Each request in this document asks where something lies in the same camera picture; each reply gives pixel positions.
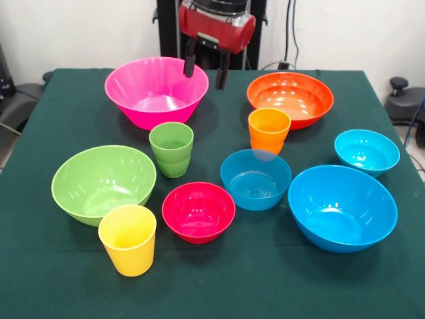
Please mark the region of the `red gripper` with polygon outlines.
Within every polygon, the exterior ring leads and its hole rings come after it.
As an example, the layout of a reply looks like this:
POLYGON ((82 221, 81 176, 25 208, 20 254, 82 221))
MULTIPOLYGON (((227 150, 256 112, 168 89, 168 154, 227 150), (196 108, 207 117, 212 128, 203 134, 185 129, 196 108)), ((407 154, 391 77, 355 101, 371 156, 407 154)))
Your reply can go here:
MULTIPOLYGON (((247 3, 181 3, 181 31, 194 38, 187 41, 183 73, 193 76, 196 40, 213 43, 217 48, 238 54, 250 42, 256 18, 247 10, 247 3)), ((215 89, 224 90, 229 68, 229 53, 220 54, 215 89)))

